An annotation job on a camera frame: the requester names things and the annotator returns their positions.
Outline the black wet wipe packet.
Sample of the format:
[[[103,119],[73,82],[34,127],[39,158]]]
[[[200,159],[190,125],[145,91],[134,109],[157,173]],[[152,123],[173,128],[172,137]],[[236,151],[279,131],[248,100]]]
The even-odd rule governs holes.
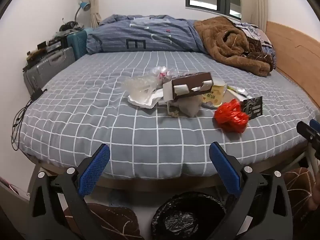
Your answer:
[[[242,112],[248,115],[249,120],[262,116],[263,97],[248,98],[240,102]]]

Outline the yellow yogurt cup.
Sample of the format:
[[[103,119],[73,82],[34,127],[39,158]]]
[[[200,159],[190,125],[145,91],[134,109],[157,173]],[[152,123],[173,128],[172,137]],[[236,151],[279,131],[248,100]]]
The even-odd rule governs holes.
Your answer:
[[[202,106],[217,108],[222,105],[223,97],[227,89],[226,83],[217,77],[213,77],[213,85],[209,93],[203,94]]]

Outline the brown cardboard box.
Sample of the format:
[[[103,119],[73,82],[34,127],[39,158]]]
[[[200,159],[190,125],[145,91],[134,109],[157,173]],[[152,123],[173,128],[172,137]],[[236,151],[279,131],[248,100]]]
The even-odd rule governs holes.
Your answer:
[[[213,86],[209,72],[198,72],[173,77],[163,84],[165,102],[209,93]]]

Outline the white tissue paper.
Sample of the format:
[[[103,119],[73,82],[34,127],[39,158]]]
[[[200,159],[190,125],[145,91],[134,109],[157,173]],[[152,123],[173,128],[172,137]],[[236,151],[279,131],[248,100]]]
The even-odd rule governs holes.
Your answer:
[[[144,94],[143,96],[134,98],[131,95],[127,97],[127,101],[137,107],[152,109],[156,105],[165,105],[166,102],[163,99],[163,89],[158,89],[152,92],[150,95]]]

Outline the clear bubble wrap bag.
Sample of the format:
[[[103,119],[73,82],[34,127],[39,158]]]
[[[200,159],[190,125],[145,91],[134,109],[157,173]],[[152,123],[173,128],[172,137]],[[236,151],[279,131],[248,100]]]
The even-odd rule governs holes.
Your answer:
[[[152,75],[135,76],[126,79],[122,88],[133,98],[150,96],[158,86],[158,78]]]

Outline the yellow white snack wrapper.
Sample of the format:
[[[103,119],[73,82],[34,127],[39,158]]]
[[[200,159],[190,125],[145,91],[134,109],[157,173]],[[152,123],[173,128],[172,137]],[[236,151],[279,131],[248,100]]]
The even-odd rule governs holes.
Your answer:
[[[237,94],[242,95],[245,98],[248,98],[249,94],[247,92],[247,90],[245,90],[244,88],[240,88],[240,87],[233,87],[233,86],[229,86],[227,85],[227,88],[229,90],[232,90],[233,92],[236,92]]]

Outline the white drawstring pouch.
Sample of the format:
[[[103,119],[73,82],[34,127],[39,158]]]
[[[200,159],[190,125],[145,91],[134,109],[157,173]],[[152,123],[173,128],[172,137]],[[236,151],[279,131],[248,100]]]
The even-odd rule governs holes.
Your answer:
[[[181,98],[167,103],[167,113],[174,118],[183,113],[191,118],[195,117],[202,105],[202,96],[196,95],[187,98]]]

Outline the clear plastic bag red print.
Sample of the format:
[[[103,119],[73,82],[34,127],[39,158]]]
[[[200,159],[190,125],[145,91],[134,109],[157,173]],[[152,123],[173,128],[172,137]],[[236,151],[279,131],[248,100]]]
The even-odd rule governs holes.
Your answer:
[[[157,85],[162,86],[164,83],[167,83],[178,76],[178,70],[169,69],[166,66],[157,66],[152,68],[151,75],[156,77]]]

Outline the black lined trash bin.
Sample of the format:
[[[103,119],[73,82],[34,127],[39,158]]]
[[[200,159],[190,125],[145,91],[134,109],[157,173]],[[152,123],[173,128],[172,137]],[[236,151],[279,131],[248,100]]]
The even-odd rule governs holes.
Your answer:
[[[226,215],[224,205],[202,192],[184,192],[167,200],[151,221],[152,239],[208,239]]]

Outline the wooden headboard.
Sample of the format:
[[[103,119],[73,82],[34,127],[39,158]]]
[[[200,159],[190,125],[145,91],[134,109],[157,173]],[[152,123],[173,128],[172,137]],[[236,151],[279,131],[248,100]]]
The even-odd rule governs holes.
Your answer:
[[[288,26],[268,21],[266,35],[277,55],[277,69],[319,106],[319,42]]]

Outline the grey checked bed mattress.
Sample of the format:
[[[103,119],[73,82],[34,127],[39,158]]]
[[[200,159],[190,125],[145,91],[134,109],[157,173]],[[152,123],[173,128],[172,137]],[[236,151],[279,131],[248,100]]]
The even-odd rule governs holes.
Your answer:
[[[236,134],[217,126],[212,109],[202,108],[193,118],[173,118],[163,105],[142,109],[129,104],[123,82],[156,66],[179,74],[209,72],[251,96],[262,96],[263,114]],[[107,144],[107,177],[206,177],[215,173],[208,155],[212,142],[243,164],[255,163],[297,149],[304,142],[297,123],[318,115],[307,94],[277,71],[259,77],[202,53],[100,53],[83,56],[47,83],[24,115],[19,148],[41,161],[69,167]]]

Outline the patterned pillow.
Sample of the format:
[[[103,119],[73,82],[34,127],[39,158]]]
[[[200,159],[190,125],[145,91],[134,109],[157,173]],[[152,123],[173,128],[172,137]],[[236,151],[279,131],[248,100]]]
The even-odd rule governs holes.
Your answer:
[[[251,24],[247,22],[241,22],[241,23],[234,22],[233,24],[237,28],[241,29],[248,38],[260,41],[262,51],[271,56],[272,67],[273,69],[276,69],[277,67],[276,51],[271,41],[267,37],[267,35],[255,24]]]

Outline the brown fleece blanket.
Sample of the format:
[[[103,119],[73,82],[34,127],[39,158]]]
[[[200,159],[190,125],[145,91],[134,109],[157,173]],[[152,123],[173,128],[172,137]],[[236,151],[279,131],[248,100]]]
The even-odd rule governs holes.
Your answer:
[[[194,27],[214,60],[257,76],[268,76],[273,70],[271,56],[262,51],[260,41],[248,38],[233,23],[219,16],[196,21]]]

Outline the grey hard suitcase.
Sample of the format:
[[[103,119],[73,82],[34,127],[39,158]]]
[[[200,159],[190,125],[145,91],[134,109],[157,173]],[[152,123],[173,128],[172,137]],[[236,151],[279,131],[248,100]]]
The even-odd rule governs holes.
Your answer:
[[[32,67],[23,68],[23,79],[30,95],[43,88],[55,75],[75,62],[72,47],[50,53]]]

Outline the clutter on suitcases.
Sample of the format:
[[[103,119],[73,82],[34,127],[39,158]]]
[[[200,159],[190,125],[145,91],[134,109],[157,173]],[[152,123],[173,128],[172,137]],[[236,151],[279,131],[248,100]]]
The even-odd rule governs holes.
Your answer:
[[[59,31],[54,34],[53,38],[38,44],[36,50],[27,52],[27,63],[22,71],[26,72],[31,67],[43,61],[50,53],[68,48],[67,36],[82,31],[83,29],[84,25],[75,21],[69,21],[61,25]]]

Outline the teal suitcase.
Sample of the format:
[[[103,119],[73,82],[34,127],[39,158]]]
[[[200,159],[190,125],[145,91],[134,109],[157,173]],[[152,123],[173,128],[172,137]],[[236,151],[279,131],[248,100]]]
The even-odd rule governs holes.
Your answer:
[[[92,28],[85,28],[67,35],[67,44],[73,48],[76,61],[87,54],[87,36],[92,31]]]

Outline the blue striped duvet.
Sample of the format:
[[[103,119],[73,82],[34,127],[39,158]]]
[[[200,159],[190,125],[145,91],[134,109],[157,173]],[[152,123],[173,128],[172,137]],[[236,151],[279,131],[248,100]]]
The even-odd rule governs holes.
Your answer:
[[[87,35],[89,54],[124,51],[206,53],[193,20],[169,15],[111,15]]]

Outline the blue desk lamp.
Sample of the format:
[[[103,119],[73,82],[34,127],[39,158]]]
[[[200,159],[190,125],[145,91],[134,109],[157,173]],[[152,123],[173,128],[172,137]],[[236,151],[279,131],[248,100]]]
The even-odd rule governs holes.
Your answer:
[[[74,16],[74,21],[78,24],[83,24],[84,27],[89,27],[89,13],[91,9],[90,2],[79,1],[78,9]]]

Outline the beige curtain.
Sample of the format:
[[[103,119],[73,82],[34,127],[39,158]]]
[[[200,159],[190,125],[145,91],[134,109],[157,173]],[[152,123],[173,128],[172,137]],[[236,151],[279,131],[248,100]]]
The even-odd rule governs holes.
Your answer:
[[[99,0],[89,0],[91,4],[90,8],[90,23],[92,28],[97,28],[101,22],[101,16],[99,14]]]

